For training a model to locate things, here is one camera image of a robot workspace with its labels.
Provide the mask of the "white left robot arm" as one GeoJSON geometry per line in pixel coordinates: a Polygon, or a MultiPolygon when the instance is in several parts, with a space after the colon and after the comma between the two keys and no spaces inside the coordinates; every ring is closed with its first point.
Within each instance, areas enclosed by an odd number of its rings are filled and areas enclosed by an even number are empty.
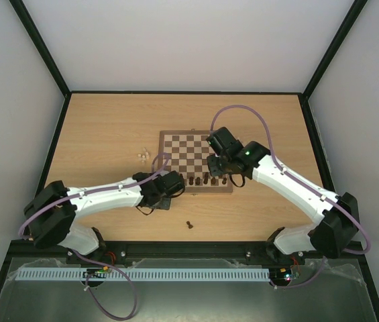
{"type": "Polygon", "coordinates": [[[66,187],[61,180],[46,186],[25,206],[20,234],[37,249],[61,246],[91,255],[102,247],[95,227],[80,225],[83,217],[120,208],[168,210],[171,200],[185,191],[184,178],[173,170],[143,173],[111,184],[85,188],[66,187]]]}

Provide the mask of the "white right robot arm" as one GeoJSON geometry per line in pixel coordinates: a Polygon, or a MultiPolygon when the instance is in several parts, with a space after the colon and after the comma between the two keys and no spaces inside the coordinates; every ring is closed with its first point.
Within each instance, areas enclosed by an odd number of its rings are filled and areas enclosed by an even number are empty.
{"type": "Polygon", "coordinates": [[[296,205],[309,219],[308,225],[279,228],[267,246],[271,261],[283,262],[290,254],[316,250],[327,258],[338,258],[358,232],[358,202],[344,193],[328,191],[275,159],[258,142],[246,146],[221,127],[206,139],[214,153],[207,157],[211,176],[241,175],[264,184],[296,205]]]}

